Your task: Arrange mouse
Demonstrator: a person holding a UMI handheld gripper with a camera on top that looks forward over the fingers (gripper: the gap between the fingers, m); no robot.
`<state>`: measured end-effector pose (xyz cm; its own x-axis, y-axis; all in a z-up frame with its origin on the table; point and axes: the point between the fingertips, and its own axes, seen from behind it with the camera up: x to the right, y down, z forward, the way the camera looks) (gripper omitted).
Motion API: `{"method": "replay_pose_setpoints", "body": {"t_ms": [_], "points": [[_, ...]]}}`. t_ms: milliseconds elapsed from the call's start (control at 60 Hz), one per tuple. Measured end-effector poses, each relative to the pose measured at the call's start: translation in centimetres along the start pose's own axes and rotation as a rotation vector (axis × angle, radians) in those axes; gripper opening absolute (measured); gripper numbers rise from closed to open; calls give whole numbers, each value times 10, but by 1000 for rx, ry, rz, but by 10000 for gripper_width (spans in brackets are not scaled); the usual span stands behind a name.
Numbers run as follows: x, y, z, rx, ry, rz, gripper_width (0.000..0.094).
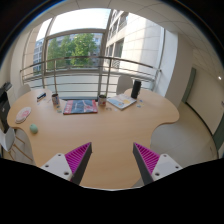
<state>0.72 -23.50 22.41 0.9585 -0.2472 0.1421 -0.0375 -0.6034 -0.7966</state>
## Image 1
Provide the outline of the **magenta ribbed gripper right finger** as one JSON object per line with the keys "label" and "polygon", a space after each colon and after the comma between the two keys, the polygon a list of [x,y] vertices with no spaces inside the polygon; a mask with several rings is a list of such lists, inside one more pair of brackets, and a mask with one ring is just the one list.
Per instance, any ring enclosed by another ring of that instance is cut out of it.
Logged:
{"label": "magenta ribbed gripper right finger", "polygon": [[157,154],[138,143],[133,144],[133,154],[145,185],[182,169],[168,154]]}

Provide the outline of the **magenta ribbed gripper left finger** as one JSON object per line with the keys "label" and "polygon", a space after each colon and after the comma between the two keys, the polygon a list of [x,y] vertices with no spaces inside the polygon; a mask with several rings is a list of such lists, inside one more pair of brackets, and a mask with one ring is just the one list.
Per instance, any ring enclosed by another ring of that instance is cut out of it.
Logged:
{"label": "magenta ribbed gripper left finger", "polygon": [[92,144],[86,143],[66,154],[57,153],[42,166],[42,169],[79,185],[91,154]]}

